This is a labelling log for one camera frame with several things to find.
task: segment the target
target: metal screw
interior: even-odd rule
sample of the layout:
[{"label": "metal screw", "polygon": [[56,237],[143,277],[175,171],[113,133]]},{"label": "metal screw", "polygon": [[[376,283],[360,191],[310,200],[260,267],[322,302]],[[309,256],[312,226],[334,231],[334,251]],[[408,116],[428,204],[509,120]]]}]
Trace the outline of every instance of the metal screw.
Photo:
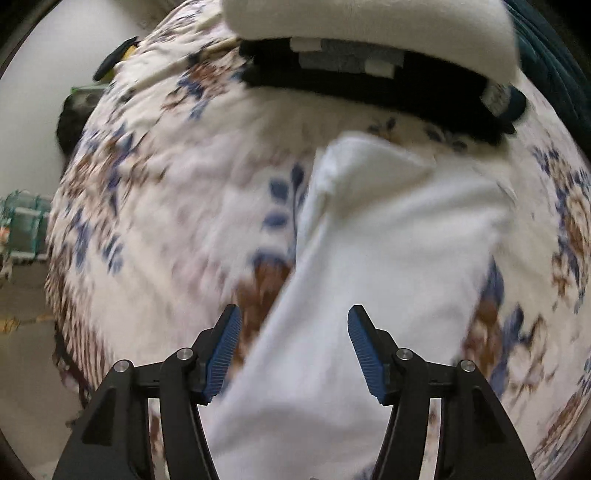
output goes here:
[{"label": "metal screw", "polygon": [[464,372],[468,372],[468,373],[476,370],[476,365],[471,360],[462,360],[460,362],[460,367],[462,370],[464,370]]},{"label": "metal screw", "polygon": [[400,360],[410,360],[413,357],[413,353],[408,348],[399,348],[396,351],[396,356]]},{"label": "metal screw", "polygon": [[193,356],[193,351],[190,348],[181,348],[177,352],[177,358],[179,360],[189,360]]},{"label": "metal screw", "polygon": [[115,371],[119,372],[120,374],[125,372],[128,368],[129,362],[127,360],[119,360],[114,366]]}]

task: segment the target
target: white pillow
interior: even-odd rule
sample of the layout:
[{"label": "white pillow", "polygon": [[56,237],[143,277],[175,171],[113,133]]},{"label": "white pillow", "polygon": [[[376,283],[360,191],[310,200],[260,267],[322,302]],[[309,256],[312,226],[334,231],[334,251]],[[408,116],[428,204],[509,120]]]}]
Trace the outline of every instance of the white pillow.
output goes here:
[{"label": "white pillow", "polygon": [[247,40],[332,38],[412,50],[498,83],[518,68],[502,0],[223,0],[226,22]]}]

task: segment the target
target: floral blanket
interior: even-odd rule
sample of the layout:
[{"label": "floral blanket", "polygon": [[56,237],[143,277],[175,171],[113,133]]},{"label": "floral blanket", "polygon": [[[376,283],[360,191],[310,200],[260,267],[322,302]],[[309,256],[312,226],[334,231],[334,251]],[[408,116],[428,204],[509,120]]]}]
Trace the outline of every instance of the floral blanket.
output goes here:
[{"label": "floral blanket", "polygon": [[[491,259],[457,351],[489,378],[537,476],[552,478],[589,424],[591,390],[589,167],[552,108],[521,76],[530,107],[516,135],[494,148],[373,106],[247,89],[236,48],[129,94],[231,37],[216,0],[186,2],[119,64],[86,125],[48,235],[64,377],[90,394],[117,359],[158,362],[190,345],[227,303],[243,313],[230,372],[239,375],[294,268],[315,151],[343,131],[435,159],[505,158],[517,224]],[[157,405],[152,413],[160,449]]]}]

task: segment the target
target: yellow object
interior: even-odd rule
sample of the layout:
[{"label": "yellow object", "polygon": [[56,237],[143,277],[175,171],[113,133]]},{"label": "yellow object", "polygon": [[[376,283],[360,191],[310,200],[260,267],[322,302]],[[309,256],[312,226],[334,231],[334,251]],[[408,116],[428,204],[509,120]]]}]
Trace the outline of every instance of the yellow object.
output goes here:
[{"label": "yellow object", "polygon": [[137,49],[138,47],[136,47],[135,45],[130,46],[130,48],[128,48],[121,57],[121,60],[127,60],[129,57],[131,57],[131,54],[135,52]]},{"label": "yellow object", "polygon": [[19,322],[16,318],[0,320],[0,335],[8,335],[18,330]]}]

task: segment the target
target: green basket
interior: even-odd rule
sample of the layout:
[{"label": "green basket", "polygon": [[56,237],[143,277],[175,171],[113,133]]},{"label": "green basket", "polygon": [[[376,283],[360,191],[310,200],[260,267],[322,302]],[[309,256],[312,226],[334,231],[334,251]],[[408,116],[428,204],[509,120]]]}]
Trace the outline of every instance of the green basket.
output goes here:
[{"label": "green basket", "polygon": [[47,258],[47,224],[51,198],[12,192],[0,199],[0,254],[14,260]]}]

